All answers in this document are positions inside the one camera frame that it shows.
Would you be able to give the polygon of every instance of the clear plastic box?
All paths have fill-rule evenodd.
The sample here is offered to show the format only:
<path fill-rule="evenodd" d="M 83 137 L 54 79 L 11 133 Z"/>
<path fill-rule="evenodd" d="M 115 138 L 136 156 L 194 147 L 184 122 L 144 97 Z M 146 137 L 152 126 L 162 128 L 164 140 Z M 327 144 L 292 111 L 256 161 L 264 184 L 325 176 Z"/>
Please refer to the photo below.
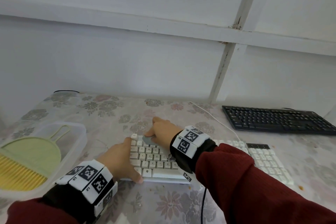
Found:
<path fill-rule="evenodd" d="M 38 128 L 36 132 L 30 136 L 49 138 L 63 125 L 69 126 L 70 131 L 56 142 L 56 145 L 61 150 L 61 163 L 46 182 L 30 191 L 0 190 L 0 197 L 13 200 L 27 200 L 41 197 L 53 186 L 55 180 L 66 174 L 73 167 L 87 143 L 86 128 L 83 124 L 57 121 Z M 53 138 L 62 135 L 66 129 L 67 128 L 61 129 Z"/>

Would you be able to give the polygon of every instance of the red sleeve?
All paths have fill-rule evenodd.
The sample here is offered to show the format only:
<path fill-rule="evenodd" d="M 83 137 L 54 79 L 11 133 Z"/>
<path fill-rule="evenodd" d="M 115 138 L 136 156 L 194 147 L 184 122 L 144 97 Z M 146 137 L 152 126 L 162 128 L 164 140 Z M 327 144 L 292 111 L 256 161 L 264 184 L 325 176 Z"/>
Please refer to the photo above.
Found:
<path fill-rule="evenodd" d="M 336 213 L 304 199 L 254 166 L 248 154 L 227 144 L 204 152 L 196 178 L 232 223 L 336 223 Z"/>
<path fill-rule="evenodd" d="M 6 224 L 78 224 L 63 210 L 39 203 L 39 200 L 14 202 L 8 209 Z"/>

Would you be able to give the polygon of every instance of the white cable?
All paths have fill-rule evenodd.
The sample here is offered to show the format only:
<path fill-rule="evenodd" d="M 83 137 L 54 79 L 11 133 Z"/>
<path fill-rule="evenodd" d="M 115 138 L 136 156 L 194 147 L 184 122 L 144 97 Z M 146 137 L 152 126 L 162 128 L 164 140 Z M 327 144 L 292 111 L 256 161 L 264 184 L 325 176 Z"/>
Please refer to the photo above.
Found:
<path fill-rule="evenodd" d="M 201 108 L 203 111 L 206 111 L 206 112 L 207 112 L 209 115 L 211 115 L 211 117 L 213 117 L 217 122 L 219 122 L 220 124 L 222 124 L 224 127 L 230 129 L 230 130 L 236 135 L 236 137 L 238 138 L 238 140 L 241 141 L 240 138 L 239 138 L 239 136 L 237 135 L 236 132 L 234 132 L 234 131 L 233 131 L 231 128 L 229 128 L 227 125 L 225 125 L 225 124 L 221 123 L 219 120 L 217 120 L 217 119 L 216 119 L 210 112 L 208 112 L 207 110 L 203 109 L 202 107 L 196 105 L 195 103 L 193 103 L 193 102 L 191 102 L 191 101 L 188 101 L 188 102 L 189 102 L 189 103 L 192 103 L 193 105 L 197 106 L 198 108 Z"/>

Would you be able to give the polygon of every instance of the left hand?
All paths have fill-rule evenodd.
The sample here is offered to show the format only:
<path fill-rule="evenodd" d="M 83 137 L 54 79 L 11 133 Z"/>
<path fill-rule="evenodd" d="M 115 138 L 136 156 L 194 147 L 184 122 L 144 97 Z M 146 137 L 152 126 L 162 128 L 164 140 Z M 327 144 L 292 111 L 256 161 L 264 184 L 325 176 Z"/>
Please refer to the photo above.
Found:
<path fill-rule="evenodd" d="M 124 143 L 115 144 L 107 150 L 97 161 L 102 163 L 113 175 L 113 180 L 130 178 L 133 182 L 142 183 L 144 179 L 134 170 L 129 161 L 131 150 L 130 137 L 126 137 Z"/>

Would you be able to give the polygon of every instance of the desk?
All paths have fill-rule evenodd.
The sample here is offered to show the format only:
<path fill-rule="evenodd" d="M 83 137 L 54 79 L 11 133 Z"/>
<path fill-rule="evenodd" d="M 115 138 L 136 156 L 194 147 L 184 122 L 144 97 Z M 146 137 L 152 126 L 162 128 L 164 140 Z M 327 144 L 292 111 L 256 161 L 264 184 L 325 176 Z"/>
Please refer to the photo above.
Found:
<path fill-rule="evenodd" d="M 199 104 L 229 125 L 220 105 Z M 234 140 L 229 129 L 188 102 L 113 97 L 102 94 L 57 92 L 0 134 L 3 142 L 28 136 L 36 127 L 54 121 L 82 123 L 88 143 L 75 164 L 97 158 L 108 147 L 123 142 L 132 133 L 142 135 L 159 116 L 181 126 L 194 125 L 213 139 Z M 303 197 L 336 211 L 336 138 L 237 132 L 242 141 L 268 144 L 295 181 Z M 203 191 L 192 185 L 122 181 L 98 223 L 200 223 Z M 2 219 L 10 201 L 0 199 Z M 210 223 L 225 223 L 220 208 L 207 193 L 204 216 Z"/>

